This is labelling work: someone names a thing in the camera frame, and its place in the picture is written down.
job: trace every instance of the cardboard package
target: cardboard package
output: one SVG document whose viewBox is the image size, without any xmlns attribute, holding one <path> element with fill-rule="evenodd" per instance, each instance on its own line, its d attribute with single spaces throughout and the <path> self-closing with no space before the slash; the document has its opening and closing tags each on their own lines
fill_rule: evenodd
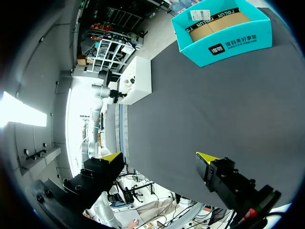
<svg viewBox="0 0 305 229">
<path fill-rule="evenodd" d="M 250 21 L 242 12 L 232 13 L 227 16 L 218 18 L 190 32 L 193 42 L 200 40 L 212 33 L 224 30 L 228 27 L 235 26 Z"/>
<path fill-rule="evenodd" d="M 86 56 L 85 55 L 82 55 L 82 54 L 79 54 L 77 56 L 77 63 L 79 65 L 86 65 Z"/>
</svg>

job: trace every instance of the black logo on box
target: black logo on box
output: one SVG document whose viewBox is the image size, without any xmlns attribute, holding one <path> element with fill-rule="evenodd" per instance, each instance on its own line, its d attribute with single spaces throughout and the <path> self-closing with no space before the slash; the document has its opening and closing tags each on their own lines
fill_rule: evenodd
<svg viewBox="0 0 305 229">
<path fill-rule="evenodd" d="M 225 51 L 222 44 L 213 45 L 209 48 L 209 50 L 210 50 L 211 54 L 213 54 L 214 56 L 221 54 Z"/>
</svg>

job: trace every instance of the cardboard box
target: cardboard box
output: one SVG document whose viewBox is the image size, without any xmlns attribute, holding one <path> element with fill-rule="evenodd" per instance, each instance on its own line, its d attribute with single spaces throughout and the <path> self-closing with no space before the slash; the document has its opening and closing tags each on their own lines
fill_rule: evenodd
<svg viewBox="0 0 305 229">
<path fill-rule="evenodd" d="M 242 24 L 250 21 L 247 16 L 242 12 L 229 14 L 227 16 L 218 18 L 207 24 L 198 27 L 197 29 L 190 32 L 190 36 L 193 42 L 200 40 L 212 33 L 218 32 L 220 30 L 226 29 L 231 26 Z"/>
<path fill-rule="evenodd" d="M 82 55 L 82 54 L 79 54 L 77 56 L 77 63 L 79 65 L 86 65 L 86 56 Z"/>
<path fill-rule="evenodd" d="M 86 63 L 93 63 L 94 59 L 86 58 Z"/>
<path fill-rule="evenodd" d="M 211 20 L 193 21 L 191 10 L 209 10 Z M 179 51 L 200 67 L 272 46 L 270 19 L 246 0 L 204 0 L 172 24 Z"/>
<path fill-rule="evenodd" d="M 212 33 L 213 33 L 213 31 L 211 30 L 209 25 L 206 24 L 206 25 L 200 26 L 199 28 L 190 32 L 190 36 L 192 38 L 192 41 L 196 42 L 196 41 L 200 40 L 201 38 L 206 37 Z"/>
</svg>

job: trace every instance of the gray wall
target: gray wall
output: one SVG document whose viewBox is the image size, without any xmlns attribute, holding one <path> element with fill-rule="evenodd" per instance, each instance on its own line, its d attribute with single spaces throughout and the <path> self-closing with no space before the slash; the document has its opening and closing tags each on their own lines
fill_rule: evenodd
<svg viewBox="0 0 305 229">
<path fill-rule="evenodd" d="M 10 76 L 4 90 L 12 96 L 19 92 L 20 101 L 47 114 L 46 127 L 9 123 L 1 136 L 5 143 L 1 144 L 1 150 L 7 152 L 4 158 L 6 166 L 13 169 L 12 174 L 22 190 L 36 179 L 45 181 L 51 178 L 60 185 L 63 178 L 71 178 L 64 121 L 72 81 L 71 28 L 74 27 L 80 2 L 54 2 L 24 39 L 14 64 L 7 69 Z M 23 150 L 28 149 L 32 155 L 43 149 L 43 143 L 48 145 L 48 154 L 37 161 L 26 160 Z"/>
</svg>

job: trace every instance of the gray table surface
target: gray table surface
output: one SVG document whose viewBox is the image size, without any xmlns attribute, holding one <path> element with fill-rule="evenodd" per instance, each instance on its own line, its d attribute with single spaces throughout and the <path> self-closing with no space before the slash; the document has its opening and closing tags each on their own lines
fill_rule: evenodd
<svg viewBox="0 0 305 229">
<path fill-rule="evenodd" d="M 203 68 L 174 42 L 152 60 L 152 94 L 128 107 L 129 164 L 161 186 L 224 207 L 196 172 L 195 152 L 229 157 L 256 187 L 292 201 L 305 168 L 305 65 L 270 10 L 273 47 Z"/>
</svg>

